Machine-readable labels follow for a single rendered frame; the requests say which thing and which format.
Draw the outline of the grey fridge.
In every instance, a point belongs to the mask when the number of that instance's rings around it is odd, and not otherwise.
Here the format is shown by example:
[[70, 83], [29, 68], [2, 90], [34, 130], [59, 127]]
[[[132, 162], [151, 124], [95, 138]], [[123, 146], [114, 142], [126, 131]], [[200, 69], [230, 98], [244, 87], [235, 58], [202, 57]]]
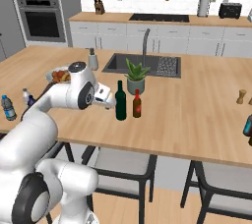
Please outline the grey fridge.
[[14, 0], [0, 0], [0, 62], [25, 47]]

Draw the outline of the steel wall oven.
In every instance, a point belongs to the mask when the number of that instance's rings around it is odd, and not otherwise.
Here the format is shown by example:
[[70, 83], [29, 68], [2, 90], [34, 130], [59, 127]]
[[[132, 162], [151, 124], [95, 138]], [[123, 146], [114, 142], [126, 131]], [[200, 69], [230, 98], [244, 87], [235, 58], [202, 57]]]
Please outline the steel wall oven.
[[58, 0], [17, 0], [27, 40], [65, 42]]

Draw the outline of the bowl of orange food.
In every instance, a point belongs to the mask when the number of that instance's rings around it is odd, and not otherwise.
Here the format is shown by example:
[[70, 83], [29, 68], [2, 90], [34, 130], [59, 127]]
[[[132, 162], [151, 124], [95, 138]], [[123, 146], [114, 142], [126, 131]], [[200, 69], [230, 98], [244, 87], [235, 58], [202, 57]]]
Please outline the bowl of orange food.
[[64, 84], [71, 81], [71, 76], [67, 67], [58, 67], [50, 70], [45, 78], [49, 83]]

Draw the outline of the wooden pepper mill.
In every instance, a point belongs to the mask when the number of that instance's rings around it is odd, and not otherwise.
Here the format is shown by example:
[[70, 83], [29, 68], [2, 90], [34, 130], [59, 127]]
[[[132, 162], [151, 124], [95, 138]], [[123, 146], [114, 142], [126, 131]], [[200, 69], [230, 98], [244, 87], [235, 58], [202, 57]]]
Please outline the wooden pepper mill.
[[244, 98], [246, 92], [247, 92], [247, 91], [246, 91], [245, 89], [241, 89], [241, 90], [239, 91], [239, 96], [238, 96], [238, 98], [237, 98], [237, 100], [236, 100], [236, 103], [237, 103], [237, 104], [242, 104], [242, 103], [243, 103], [243, 98]]

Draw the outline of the silver kettle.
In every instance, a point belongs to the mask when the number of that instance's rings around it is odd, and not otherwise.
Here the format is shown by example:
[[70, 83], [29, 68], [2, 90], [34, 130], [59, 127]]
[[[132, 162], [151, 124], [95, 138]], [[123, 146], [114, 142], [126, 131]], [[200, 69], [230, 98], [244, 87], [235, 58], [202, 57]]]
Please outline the silver kettle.
[[206, 18], [209, 15], [210, 5], [212, 2], [216, 0], [199, 0], [198, 2], [198, 9], [197, 9], [197, 16]]

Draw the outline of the white base cupboard run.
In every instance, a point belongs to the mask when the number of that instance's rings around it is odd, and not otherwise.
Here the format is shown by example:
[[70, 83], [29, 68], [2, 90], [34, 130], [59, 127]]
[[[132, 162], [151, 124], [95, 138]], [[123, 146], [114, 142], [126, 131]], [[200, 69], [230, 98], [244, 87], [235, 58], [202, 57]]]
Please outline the white base cupboard run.
[[252, 28], [71, 22], [74, 47], [252, 58]]

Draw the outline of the grey-seat black-frame chair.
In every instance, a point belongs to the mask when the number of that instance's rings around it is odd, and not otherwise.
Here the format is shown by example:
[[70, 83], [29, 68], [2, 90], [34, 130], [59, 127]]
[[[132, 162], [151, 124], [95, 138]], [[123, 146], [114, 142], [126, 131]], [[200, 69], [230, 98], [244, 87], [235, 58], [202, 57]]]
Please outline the grey-seat black-frame chair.
[[191, 160], [180, 201], [185, 206], [189, 189], [198, 188], [201, 209], [197, 224], [208, 213], [252, 220], [252, 169]]
[[45, 158], [55, 158], [59, 153], [65, 151], [67, 160], [74, 162], [74, 155], [70, 143], [57, 141], [44, 155]]
[[93, 168], [98, 172], [96, 192], [139, 201], [139, 223], [145, 224], [146, 183], [153, 201], [158, 157], [153, 154], [100, 147]]

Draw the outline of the red sauce bottle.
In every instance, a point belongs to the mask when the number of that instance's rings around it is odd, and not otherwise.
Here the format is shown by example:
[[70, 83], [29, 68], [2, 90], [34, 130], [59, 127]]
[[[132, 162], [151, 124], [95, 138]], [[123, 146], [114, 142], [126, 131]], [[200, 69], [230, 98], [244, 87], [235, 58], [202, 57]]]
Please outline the red sauce bottle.
[[140, 98], [140, 91], [136, 89], [135, 98], [133, 100], [133, 116], [135, 118], [141, 117], [141, 104], [142, 104], [142, 100]]

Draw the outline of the small white plastic bottle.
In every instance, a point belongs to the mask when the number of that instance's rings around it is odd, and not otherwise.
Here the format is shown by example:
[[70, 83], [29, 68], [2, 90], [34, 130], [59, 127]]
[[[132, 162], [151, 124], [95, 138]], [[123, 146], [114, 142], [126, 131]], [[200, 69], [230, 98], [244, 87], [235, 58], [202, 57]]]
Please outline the small white plastic bottle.
[[28, 90], [26, 88], [23, 88], [23, 100], [26, 106], [28, 105], [30, 95], [31, 94], [28, 92]]

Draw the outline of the dark green glass bottle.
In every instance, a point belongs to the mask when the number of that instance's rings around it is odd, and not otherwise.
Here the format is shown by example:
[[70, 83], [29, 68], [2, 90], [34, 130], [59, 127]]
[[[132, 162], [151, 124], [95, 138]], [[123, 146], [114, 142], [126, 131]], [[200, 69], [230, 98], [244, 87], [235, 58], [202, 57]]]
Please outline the dark green glass bottle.
[[115, 93], [116, 99], [116, 119], [119, 121], [123, 121], [126, 119], [126, 93], [123, 90], [122, 82], [117, 82], [118, 89]]

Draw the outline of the grey soap dispenser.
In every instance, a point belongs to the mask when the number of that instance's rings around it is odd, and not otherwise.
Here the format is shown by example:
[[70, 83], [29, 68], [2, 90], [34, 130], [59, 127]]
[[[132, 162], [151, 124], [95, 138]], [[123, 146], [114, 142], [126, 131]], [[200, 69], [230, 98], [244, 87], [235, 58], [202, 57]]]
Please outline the grey soap dispenser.
[[93, 48], [90, 49], [90, 53], [89, 53], [89, 67], [93, 71], [96, 71], [98, 69], [98, 60], [95, 54], [95, 50]]

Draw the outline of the teal bottle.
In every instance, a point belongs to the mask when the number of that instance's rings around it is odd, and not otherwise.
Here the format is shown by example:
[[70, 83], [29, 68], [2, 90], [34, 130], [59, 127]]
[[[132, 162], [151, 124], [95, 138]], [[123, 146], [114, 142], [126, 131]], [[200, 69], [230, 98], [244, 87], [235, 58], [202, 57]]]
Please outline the teal bottle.
[[243, 135], [246, 137], [252, 136], [252, 114], [247, 118], [246, 124], [243, 129]]

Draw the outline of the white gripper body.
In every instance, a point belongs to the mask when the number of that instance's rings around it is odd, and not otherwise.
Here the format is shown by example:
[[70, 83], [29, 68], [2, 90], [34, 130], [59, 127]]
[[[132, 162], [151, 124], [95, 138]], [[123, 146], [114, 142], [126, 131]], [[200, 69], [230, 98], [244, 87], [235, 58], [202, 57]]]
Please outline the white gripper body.
[[98, 98], [96, 101], [101, 104], [105, 109], [114, 108], [116, 105], [116, 99], [114, 98], [114, 95], [112, 93], [110, 93], [105, 100]]

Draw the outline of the clear blue-label plastic bottle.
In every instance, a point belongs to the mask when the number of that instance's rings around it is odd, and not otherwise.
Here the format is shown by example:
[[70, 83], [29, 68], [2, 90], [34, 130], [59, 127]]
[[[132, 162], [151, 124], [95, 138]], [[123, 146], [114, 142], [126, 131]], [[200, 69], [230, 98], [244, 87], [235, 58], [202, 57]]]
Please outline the clear blue-label plastic bottle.
[[17, 118], [16, 111], [14, 109], [11, 99], [4, 94], [1, 98], [1, 104], [8, 121], [14, 121]]

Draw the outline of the black hob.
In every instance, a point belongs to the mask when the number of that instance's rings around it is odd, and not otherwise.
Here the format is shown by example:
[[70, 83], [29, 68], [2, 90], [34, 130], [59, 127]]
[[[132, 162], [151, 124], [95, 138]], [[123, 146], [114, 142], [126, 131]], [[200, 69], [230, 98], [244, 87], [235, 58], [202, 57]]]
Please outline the black hob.
[[189, 23], [189, 16], [166, 14], [133, 14], [129, 21]]

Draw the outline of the wooden knife block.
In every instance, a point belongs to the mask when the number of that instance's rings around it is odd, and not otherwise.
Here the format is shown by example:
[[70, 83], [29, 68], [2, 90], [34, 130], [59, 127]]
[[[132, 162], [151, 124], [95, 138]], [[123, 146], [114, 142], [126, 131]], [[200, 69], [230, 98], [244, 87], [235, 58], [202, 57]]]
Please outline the wooden knife block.
[[105, 13], [104, 6], [101, 0], [94, 0], [95, 13], [97, 15], [102, 15]]

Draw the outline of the grey tap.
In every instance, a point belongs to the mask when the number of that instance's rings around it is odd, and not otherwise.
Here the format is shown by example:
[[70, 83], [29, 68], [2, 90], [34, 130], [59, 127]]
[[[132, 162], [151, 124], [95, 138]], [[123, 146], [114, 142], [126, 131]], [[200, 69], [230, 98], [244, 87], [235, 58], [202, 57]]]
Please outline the grey tap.
[[146, 64], [147, 43], [148, 43], [148, 36], [150, 34], [150, 31], [151, 30], [147, 28], [144, 34], [144, 38], [143, 38], [143, 67], [145, 67], [145, 64]]

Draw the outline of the green potted plant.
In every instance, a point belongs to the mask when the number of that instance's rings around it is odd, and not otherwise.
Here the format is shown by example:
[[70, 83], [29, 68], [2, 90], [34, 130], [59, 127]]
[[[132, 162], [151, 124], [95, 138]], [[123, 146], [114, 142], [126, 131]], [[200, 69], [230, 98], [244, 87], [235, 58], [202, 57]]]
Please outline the green potted plant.
[[145, 77], [146, 73], [151, 69], [150, 67], [142, 67], [142, 63], [138, 65], [134, 65], [126, 59], [126, 65], [128, 67], [127, 78], [127, 89], [128, 91], [134, 95], [136, 93], [136, 89], [143, 93], [145, 90]]

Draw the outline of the black toaster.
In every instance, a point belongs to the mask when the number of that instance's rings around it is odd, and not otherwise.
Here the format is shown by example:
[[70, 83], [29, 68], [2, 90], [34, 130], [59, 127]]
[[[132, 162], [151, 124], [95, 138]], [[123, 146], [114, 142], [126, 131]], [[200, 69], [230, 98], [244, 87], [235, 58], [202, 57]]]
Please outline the black toaster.
[[219, 9], [219, 17], [221, 19], [238, 19], [241, 14], [241, 8], [242, 5], [240, 3], [221, 3]]

